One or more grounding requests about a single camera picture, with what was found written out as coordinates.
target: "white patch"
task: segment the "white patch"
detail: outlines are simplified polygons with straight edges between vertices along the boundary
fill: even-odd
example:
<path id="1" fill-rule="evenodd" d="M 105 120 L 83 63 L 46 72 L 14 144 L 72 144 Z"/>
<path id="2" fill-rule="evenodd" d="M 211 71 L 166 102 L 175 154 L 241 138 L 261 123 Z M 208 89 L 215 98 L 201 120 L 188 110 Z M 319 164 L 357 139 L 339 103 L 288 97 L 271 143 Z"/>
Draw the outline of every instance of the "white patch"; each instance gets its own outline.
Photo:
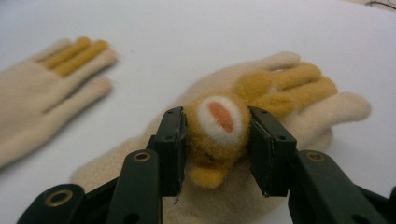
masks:
<path id="1" fill-rule="evenodd" d="M 227 132 L 221 125 L 218 124 L 216 118 L 210 113 L 209 105 L 211 103 L 221 104 L 230 114 L 233 121 L 233 130 Z M 204 131 L 212 137 L 215 141 L 221 144 L 235 144 L 239 142 L 239 136 L 244 130 L 242 123 L 242 115 L 233 101 L 223 96 L 212 96 L 205 99 L 198 106 L 198 121 Z"/>

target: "fuzzy fabric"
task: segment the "fuzzy fabric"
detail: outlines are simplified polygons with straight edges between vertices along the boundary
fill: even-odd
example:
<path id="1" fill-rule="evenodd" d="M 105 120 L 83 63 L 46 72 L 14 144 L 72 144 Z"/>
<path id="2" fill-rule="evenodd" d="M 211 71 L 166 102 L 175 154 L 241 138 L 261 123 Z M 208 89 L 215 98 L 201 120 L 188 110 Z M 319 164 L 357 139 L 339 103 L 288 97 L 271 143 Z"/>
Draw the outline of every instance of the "fuzzy fabric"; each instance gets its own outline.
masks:
<path id="1" fill-rule="evenodd" d="M 267 79 L 264 91 L 260 85 L 249 88 L 256 81 L 262 83 L 249 80 L 250 75 L 253 79 Z M 244 79 L 247 84 L 241 85 Z M 277 98 L 277 94 L 286 95 L 285 104 L 284 96 Z M 336 93 L 332 82 L 314 65 L 301 63 L 300 56 L 291 52 L 235 64 L 203 77 L 164 110 L 185 106 L 188 158 L 181 194 L 177 199 L 163 198 L 163 223 L 250 223 L 282 200 L 263 198 L 246 156 L 246 108 L 266 95 L 275 99 L 269 101 L 270 105 L 280 102 L 283 105 L 279 107 L 291 108 L 279 113 L 278 118 L 296 137 L 299 149 L 325 150 L 332 141 L 333 125 L 365 119 L 371 110 L 369 103 L 357 94 Z M 152 121 L 141 136 L 128 139 L 79 168 L 71 181 L 91 191 L 117 177 L 124 157 L 146 146 L 162 116 L 163 113 Z M 198 145 L 199 141 L 215 142 L 216 147 L 223 149 Z"/>
<path id="2" fill-rule="evenodd" d="M 89 77 L 116 61 L 106 41 L 64 39 L 0 73 L 0 168 L 41 147 L 71 118 L 107 95 L 106 77 Z"/>

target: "wire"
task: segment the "wire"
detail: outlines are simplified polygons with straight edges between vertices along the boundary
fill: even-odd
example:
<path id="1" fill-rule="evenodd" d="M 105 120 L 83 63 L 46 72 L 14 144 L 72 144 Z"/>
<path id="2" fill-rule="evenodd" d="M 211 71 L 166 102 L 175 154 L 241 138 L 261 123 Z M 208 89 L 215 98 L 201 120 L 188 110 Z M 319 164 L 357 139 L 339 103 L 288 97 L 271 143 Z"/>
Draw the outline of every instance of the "wire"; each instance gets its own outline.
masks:
<path id="1" fill-rule="evenodd" d="M 388 4 L 385 4 L 385 3 L 376 2 L 376 1 L 370 1 L 370 2 L 366 3 L 365 5 L 366 5 L 366 6 L 372 7 L 374 4 L 379 4 L 379 5 L 382 5 L 382 6 L 390 7 L 390 8 L 393 8 L 393 9 L 396 10 L 396 7 L 393 7 L 393 6 L 388 5 Z"/>

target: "white table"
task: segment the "white table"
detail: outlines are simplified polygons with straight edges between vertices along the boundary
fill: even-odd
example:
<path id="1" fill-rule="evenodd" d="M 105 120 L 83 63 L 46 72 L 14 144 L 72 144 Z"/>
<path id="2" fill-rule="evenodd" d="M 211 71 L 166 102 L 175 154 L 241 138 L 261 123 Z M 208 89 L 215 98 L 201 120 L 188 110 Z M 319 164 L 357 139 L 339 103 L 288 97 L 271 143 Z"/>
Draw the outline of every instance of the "white table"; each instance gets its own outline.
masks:
<path id="1" fill-rule="evenodd" d="M 358 185 L 387 197 L 396 186 L 395 13 L 326 0 L 0 1 L 0 69 L 80 35 L 106 39 L 120 54 L 105 73 L 115 89 L 0 171 L 0 223 L 15 223 L 44 189 L 140 134 L 194 80 L 281 50 L 372 103 L 366 121 L 334 128 L 328 154 Z M 261 223 L 291 223 L 287 206 Z"/>

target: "orange and white spot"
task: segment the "orange and white spot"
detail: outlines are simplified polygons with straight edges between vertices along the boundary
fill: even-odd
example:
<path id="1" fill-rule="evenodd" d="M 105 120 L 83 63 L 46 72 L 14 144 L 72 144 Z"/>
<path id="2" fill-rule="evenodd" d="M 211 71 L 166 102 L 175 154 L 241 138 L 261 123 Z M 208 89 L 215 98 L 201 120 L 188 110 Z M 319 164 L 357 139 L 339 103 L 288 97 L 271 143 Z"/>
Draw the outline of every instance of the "orange and white spot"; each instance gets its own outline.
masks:
<path id="1" fill-rule="evenodd" d="M 197 118 L 203 130 L 220 144 L 235 144 L 244 127 L 238 106 L 224 96 L 212 96 L 198 106 Z"/>

